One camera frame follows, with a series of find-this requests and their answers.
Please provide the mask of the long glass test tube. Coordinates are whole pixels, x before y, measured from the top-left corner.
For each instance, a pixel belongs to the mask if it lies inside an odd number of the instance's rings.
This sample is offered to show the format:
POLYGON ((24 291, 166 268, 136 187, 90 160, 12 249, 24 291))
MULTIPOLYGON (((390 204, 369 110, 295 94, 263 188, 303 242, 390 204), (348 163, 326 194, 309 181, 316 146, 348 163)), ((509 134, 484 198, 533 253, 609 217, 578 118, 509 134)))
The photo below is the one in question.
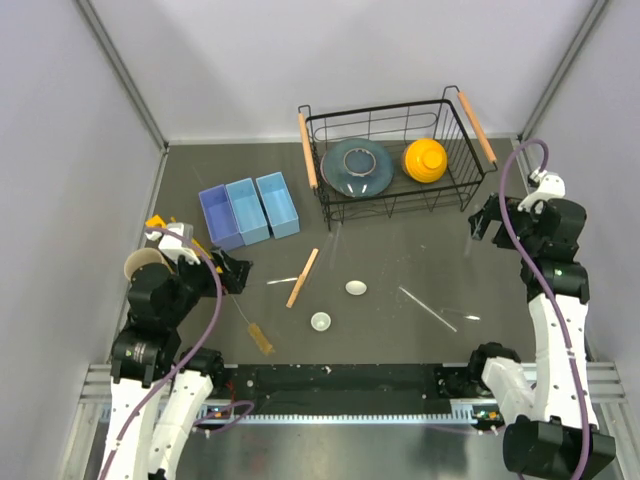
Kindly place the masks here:
POLYGON ((418 297, 416 297, 413 293, 411 293, 404 286, 400 285, 398 287, 398 290, 401 291, 403 294, 405 294, 409 299, 411 299, 413 302, 415 302, 423 310, 425 310, 429 315, 431 315, 436 320, 438 320, 440 323, 442 323, 449 330, 451 330, 454 333, 458 333, 458 329, 455 326, 453 326, 451 323, 449 323, 444 317, 442 317, 434 309, 432 309, 430 306, 428 306, 426 303, 424 303, 422 300, 420 300, 418 297))

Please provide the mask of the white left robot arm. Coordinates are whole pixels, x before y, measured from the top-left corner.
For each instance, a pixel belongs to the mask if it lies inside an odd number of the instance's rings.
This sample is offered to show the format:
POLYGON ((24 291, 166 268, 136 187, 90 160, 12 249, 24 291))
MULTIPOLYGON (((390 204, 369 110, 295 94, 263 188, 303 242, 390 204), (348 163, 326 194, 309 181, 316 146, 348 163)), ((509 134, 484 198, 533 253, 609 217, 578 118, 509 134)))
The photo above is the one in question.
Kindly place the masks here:
POLYGON ((213 250, 208 262, 168 260, 143 248, 129 256, 129 311, 111 352, 111 412, 99 476, 172 479, 208 397, 228 375, 220 352, 179 350, 180 323, 203 297, 244 290, 251 262, 213 250))

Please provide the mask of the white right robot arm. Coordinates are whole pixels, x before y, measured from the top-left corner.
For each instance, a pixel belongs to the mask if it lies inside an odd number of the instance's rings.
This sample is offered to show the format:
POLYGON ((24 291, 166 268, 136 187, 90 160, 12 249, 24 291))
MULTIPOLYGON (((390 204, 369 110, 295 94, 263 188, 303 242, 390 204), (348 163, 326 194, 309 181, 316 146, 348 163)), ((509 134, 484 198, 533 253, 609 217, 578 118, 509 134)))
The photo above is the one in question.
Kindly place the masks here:
POLYGON ((493 193, 469 223, 480 240, 491 222, 499 222, 493 244, 522 257, 536 378, 526 379, 513 350, 487 343, 473 353, 467 384, 497 401, 509 471, 538 479, 592 479, 615 459, 616 442, 601 433, 587 384, 589 278, 575 259, 587 213, 561 198, 537 200, 525 209, 519 204, 493 193))

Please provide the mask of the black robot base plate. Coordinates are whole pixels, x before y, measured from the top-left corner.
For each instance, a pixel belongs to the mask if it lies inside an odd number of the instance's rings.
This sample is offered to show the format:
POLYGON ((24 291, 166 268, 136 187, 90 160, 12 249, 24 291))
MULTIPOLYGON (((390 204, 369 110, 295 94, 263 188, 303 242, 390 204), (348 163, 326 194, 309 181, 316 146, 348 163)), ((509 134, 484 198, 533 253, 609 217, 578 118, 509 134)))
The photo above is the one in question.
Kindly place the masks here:
POLYGON ((250 400, 255 415, 447 414, 452 400, 489 399, 465 365, 241 364, 214 381, 210 400, 250 400))

